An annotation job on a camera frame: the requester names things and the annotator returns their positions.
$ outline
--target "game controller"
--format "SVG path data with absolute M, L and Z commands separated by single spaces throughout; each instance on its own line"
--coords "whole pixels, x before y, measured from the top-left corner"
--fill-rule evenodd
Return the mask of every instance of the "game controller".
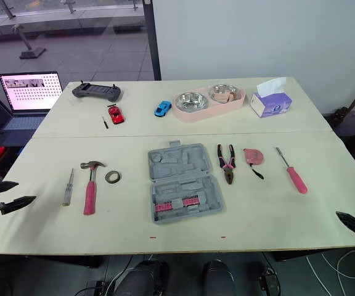
M 116 102 L 120 96 L 120 88 L 113 84 L 113 86 L 103 86 L 91 83 L 83 83 L 72 90 L 72 94 L 75 97 L 101 97 L 107 99 L 110 102 Z

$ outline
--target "pliers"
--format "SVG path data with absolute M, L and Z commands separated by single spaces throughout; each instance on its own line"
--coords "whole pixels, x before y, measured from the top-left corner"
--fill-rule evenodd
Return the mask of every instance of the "pliers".
M 229 145 L 229 152 L 231 154 L 231 157 L 229 159 L 229 163 L 227 163 L 222 156 L 221 153 L 221 144 L 217 145 L 217 155 L 219 157 L 220 161 L 220 167 L 224 170 L 224 177 L 227 181 L 228 184 L 232 184 L 232 180 L 234 179 L 234 173 L 232 170 L 235 168 L 235 152 L 234 152 L 234 147 L 230 144 Z

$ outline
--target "pink screwdriver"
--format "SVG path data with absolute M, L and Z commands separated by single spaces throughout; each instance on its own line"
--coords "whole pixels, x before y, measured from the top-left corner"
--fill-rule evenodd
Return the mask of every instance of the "pink screwdriver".
M 282 151 L 280 151 L 280 149 L 278 147 L 276 147 L 276 150 L 278 151 L 278 153 L 280 154 L 280 156 L 282 157 L 283 161 L 285 162 L 286 166 L 287 166 L 287 173 L 290 175 L 291 180 L 293 181 L 295 187 L 297 188 L 299 193 L 307 193 L 308 189 L 306 188 L 305 183 L 302 181 L 301 177 L 299 176 L 299 174 L 294 170 L 294 168 L 292 166 L 289 166 L 286 159 L 283 156 Z

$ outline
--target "white wall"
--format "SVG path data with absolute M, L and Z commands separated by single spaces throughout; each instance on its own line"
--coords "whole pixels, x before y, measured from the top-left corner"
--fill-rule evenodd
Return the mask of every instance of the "white wall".
M 322 113 L 355 98 L 353 0 L 153 0 L 163 80 L 294 76 Z

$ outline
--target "tissue box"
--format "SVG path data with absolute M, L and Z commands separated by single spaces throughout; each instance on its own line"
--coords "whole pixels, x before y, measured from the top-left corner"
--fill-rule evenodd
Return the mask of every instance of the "tissue box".
M 292 100 L 284 92 L 261 97 L 257 92 L 251 97 L 250 105 L 260 117 L 268 117 L 287 112 Z

